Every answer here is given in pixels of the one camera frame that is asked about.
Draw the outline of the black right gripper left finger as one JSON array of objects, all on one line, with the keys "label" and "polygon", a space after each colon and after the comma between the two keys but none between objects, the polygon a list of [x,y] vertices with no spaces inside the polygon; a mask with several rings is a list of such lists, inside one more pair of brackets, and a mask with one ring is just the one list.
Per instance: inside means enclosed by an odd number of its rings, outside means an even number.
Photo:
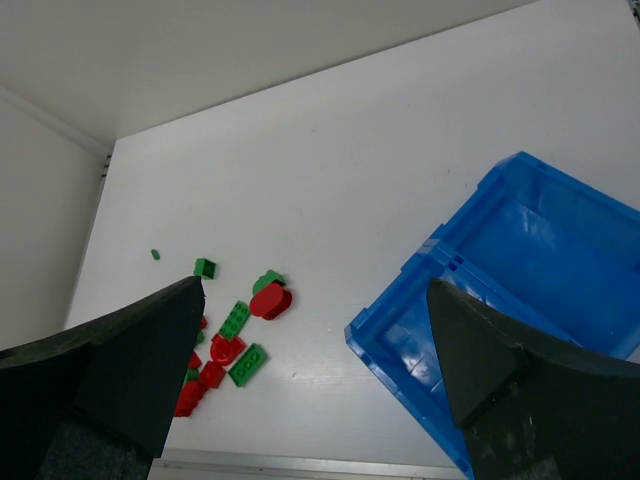
[{"label": "black right gripper left finger", "polygon": [[4,479],[145,479],[162,455],[204,313],[186,277],[1,352]]}]

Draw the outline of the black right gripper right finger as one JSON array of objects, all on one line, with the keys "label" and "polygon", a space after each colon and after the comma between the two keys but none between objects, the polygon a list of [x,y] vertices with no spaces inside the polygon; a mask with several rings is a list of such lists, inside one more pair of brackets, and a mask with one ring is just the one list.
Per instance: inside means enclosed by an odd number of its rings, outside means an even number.
[{"label": "black right gripper right finger", "polygon": [[560,340],[444,280],[426,300],[477,479],[636,479],[639,366]]}]

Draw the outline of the green 2x3 lego brick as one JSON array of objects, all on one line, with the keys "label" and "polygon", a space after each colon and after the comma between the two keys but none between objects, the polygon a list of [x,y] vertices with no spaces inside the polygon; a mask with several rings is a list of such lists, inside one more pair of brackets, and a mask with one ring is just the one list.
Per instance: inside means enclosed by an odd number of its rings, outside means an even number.
[{"label": "green 2x3 lego brick", "polygon": [[268,360],[261,345],[253,343],[229,370],[229,376],[236,387],[244,387]]}]

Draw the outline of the green 2x4 lego brick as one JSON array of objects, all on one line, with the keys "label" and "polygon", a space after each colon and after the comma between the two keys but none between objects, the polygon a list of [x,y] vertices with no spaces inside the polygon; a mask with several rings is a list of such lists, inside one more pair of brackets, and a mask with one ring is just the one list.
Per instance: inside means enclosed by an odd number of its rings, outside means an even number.
[{"label": "green 2x4 lego brick", "polygon": [[237,301],[222,323],[218,334],[225,341],[232,341],[242,331],[250,315],[249,306],[243,301]]}]

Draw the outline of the small green lego cube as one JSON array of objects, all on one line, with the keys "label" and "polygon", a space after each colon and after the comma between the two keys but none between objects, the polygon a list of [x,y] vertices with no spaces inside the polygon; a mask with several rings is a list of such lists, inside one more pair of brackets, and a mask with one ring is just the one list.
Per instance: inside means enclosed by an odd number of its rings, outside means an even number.
[{"label": "small green lego cube", "polygon": [[197,258],[194,263],[193,275],[201,277],[205,280],[215,278],[217,264],[207,258]]}]

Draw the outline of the red rounded lego brick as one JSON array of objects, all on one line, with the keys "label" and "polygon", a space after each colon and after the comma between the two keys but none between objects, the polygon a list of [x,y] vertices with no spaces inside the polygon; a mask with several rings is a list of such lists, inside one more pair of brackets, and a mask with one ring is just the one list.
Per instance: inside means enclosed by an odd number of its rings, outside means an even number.
[{"label": "red rounded lego brick", "polygon": [[253,296],[249,309],[253,316],[274,320],[291,306],[292,301],[293,295],[290,290],[278,283],[272,283]]}]

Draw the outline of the green rounded lego brick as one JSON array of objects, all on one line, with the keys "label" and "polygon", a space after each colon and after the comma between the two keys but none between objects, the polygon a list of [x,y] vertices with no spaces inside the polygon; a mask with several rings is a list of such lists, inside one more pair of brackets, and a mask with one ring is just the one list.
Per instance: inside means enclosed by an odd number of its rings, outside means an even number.
[{"label": "green rounded lego brick", "polygon": [[275,270],[268,269],[263,275],[261,275],[254,283],[252,287],[252,295],[257,295],[264,288],[268,287],[271,284],[278,284],[280,286],[285,286],[286,281],[284,276],[278,273]]}]

